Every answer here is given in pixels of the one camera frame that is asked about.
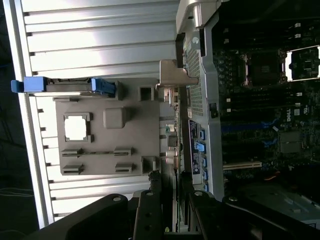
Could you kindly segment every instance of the circuit board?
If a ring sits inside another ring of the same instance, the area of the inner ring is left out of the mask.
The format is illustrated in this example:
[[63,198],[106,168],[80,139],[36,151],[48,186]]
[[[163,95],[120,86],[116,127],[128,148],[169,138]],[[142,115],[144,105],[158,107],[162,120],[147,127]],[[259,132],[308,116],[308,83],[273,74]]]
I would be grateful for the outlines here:
[[225,46],[213,52],[225,177],[250,179],[320,163],[320,46],[314,34],[286,23],[275,28],[277,47],[275,37],[271,42],[251,29],[238,48],[232,30],[240,31],[220,29]]

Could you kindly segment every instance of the silver metal panel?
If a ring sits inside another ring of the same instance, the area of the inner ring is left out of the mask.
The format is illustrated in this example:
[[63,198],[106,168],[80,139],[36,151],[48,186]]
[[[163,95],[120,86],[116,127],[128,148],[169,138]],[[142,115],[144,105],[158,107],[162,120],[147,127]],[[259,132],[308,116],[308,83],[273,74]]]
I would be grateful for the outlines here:
[[[175,59],[178,0],[4,0],[15,75],[159,78]],[[148,189],[148,176],[60,172],[52,97],[19,95],[40,228],[102,198]]]

